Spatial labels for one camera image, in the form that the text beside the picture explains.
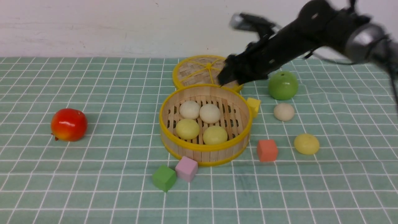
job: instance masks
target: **green block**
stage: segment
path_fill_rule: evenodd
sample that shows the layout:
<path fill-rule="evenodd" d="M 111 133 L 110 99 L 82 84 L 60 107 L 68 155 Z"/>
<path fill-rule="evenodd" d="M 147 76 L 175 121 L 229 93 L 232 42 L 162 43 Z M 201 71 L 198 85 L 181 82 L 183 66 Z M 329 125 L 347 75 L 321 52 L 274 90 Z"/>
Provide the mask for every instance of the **green block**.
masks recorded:
<path fill-rule="evenodd" d="M 176 172 L 165 165 L 161 165 L 152 175 L 153 184 L 164 192 L 168 192 L 177 181 Z"/>

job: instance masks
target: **bamboo steamer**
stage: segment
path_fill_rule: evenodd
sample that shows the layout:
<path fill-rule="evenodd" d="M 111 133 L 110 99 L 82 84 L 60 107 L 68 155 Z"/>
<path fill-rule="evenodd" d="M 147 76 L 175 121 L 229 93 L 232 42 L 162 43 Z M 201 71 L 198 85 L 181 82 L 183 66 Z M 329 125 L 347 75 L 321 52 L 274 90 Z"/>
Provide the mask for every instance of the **bamboo steamer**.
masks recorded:
<path fill-rule="evenodd" d="M 203 132 L 214 124 L 196 119 L 200 131 L 196 139 L 182 140 L 176 134 L 176 124 L 182 118 L 179 107 L 193 100 L 204 105 L 212 103 L 218 106 L 221 118 L 218 124 L 228 133 L 228 140 L 217 145 L 205 145 Z M 237 158 L 246 148 L 253 120 L 253 111 L 247 101 L 236 91 L 215 84 L 195 84 L 176 90 L 160 108 L 160 136 L 167 151 L 176 159 L 182 156 L 198 162 L 199 166 L 216 166 Z"/>
<path fill-rule="evenodd" d="M 194 84 L 216 84 L 217 76 L 225 66 L 225 58 L 217 55 L 197 55 L 180 61 L 173 70 L 173 82 L 176 89 Z M 236 81 L 225 85 L 239 92 L 243 85 Z"/>

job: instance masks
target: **yellow block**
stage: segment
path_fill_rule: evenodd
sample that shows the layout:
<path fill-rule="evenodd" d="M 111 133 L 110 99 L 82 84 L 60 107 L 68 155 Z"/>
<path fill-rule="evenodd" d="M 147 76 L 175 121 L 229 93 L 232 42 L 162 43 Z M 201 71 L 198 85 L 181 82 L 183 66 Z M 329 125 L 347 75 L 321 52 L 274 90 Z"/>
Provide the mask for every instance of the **yellow block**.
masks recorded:
<path fill-rule="evenodd" d="M 248 102 L 250 108 L 251 108 L 252 111 L 253 111 L 253 117 L 254 117 L 254 118 L 257 117 L 258 109 L 260 108 L 260 104 L 261 104 L 261 100 L 258 100 L 258 99 L 254 99 L 254 98 L 249 97 L 249 98 L 247 99 L 247 102 Z"/>

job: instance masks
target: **toy block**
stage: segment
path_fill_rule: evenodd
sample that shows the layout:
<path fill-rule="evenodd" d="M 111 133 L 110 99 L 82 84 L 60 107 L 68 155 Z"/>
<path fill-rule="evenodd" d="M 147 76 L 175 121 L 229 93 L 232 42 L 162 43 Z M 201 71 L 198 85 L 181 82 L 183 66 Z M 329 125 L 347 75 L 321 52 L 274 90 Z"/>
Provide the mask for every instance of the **toy block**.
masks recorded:
<path fill-rule="evenodd" d="M 257 144 L 257 155 L 260 162 L 275 161 L 278 156 L 278 148 L 274 140 L 259 140 Z"/>
<path fill-rule="evenodd" d="M 183 156 L 176 166 L 177 177 L 191 182 L 198 171 L 198 162 Z"/>
<path fill-rule="evenodd" d="M 176 181 L 176 172 L 165 165 L 161 165 L 152 175 L 153 184 L 166 193 L 173 187 Z"/>
<path fill-rule="evenodd" d="M 258 109 L 260 108 L 261 100 L 249 97 L 247 103 L 253 111 L 253 117 L 257 117 Z"/>

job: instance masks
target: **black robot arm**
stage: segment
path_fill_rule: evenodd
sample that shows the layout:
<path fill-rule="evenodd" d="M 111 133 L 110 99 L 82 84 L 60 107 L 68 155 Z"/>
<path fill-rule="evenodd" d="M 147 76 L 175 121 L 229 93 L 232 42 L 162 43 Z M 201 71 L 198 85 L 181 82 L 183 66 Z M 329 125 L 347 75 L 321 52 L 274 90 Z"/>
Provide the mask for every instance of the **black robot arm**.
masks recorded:
<path fill-rule="evenodd" d="M 233 29 L 254 31 L 259 41 L 248 44 L 245 51 L 229 55 L 218 75 L 220 85 L 232 81 L 244 84 L 268 79 L 271 72 L 282 65 L 320 47 L 329 47 L 344 55 L 352 64 L 372 63 L 390 75 L 398 105 L 394 80 L 398 74 L 398 43 L 392 41 L 384 29 L 371 18 L 358 15 L 355 0 L 350 7 L 332 8 L 327 0 L 311 0 L 303 6 L 297 18 L 275 31 L 276 24 L 251 14 L 234 14 Z"/>

